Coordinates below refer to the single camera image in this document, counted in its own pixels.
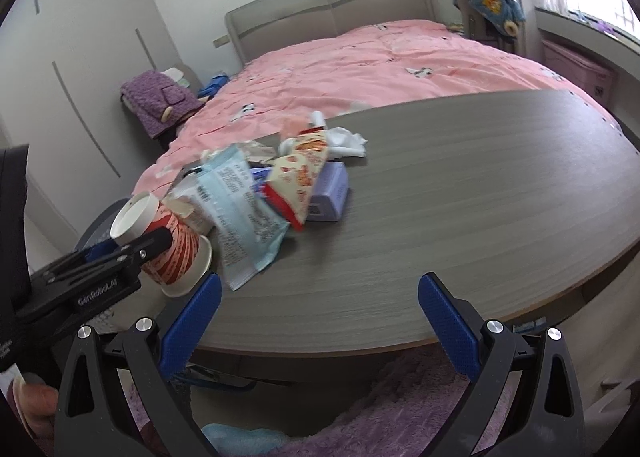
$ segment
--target purple jacket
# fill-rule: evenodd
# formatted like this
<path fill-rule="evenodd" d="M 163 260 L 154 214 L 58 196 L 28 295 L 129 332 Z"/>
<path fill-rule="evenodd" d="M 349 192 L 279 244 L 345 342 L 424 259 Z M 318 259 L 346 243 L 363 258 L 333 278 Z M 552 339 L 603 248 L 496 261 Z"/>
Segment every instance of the purple jacket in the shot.
<path fill-rule="evenodd" d="M 122 84 L 122 95 L 129 100 L 132 110 L 151 138 L 156 138 L 173 127 L 188 113 L 200 110 L 204 103 L 188 89 L 181 87 L 167 75 L 149 70 Z M 162 115 L 173 107 L 163 123 Z"/>

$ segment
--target plastic storage bin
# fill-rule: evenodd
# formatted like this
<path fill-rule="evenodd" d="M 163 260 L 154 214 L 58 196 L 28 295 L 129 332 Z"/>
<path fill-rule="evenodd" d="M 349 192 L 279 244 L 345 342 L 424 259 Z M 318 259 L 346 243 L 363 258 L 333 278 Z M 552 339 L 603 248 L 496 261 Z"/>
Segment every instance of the plastic storage bin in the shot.
<path fill-rule="evenodd" d="M 549 69 L 578 85 L 603 107 L 607 106 L 614 80 L 612 70 L 548 40 L 543 40 L 542 45 L 545 48 L 545 65 Z"/>

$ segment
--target pink bedspread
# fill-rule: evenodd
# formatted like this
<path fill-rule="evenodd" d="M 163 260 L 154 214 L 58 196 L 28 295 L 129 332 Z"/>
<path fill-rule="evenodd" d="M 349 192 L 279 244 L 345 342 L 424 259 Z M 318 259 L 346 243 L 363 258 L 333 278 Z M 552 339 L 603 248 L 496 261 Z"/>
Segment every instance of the pink bedspread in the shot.
<path fill-rule="evenodd" d="M 135 192 L 161 197 L 178 170 L 203 150 L 279 132 L 287 116 L 320 110 L 330 118 L 412 100 L 522 89 L 569 89 L 615 124 L 593 98 L 548 68 L 434 22 L 390 22 L 297 44 L 247 65 L 189 119 Z"/>

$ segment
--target paper cup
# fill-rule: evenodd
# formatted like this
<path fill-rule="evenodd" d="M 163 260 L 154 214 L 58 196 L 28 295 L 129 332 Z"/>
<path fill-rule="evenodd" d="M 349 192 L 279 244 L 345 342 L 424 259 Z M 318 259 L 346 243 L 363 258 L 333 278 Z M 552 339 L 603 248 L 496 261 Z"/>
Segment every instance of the paper cup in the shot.
<path fill-rule="evenodd" d="M 165 295 L 185 295 L 209 269 L 211 244 L 181 222 L 155 195 L 142 192 L 132 197 L 113 220 L 111 238 L 118 246 L 126 246 L 160 227 L 171 232 L 172 246 L 142 269 L 161 286 Z"/>

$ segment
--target red and yellow snack bag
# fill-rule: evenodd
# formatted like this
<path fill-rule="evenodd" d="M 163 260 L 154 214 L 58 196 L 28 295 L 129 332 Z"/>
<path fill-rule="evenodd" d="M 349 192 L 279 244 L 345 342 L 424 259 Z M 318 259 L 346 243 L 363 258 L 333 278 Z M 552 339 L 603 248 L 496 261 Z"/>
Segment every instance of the red and yellow snack bag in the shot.
<path fill-rule="evenodd" d="M 324 129 L 301 132 L 294 141 L 291 154 L 277 158 L 266 179 L 267 201 L 296 230 L 306 221 L 314 185 L 327 158 L 328 144 Z"/>

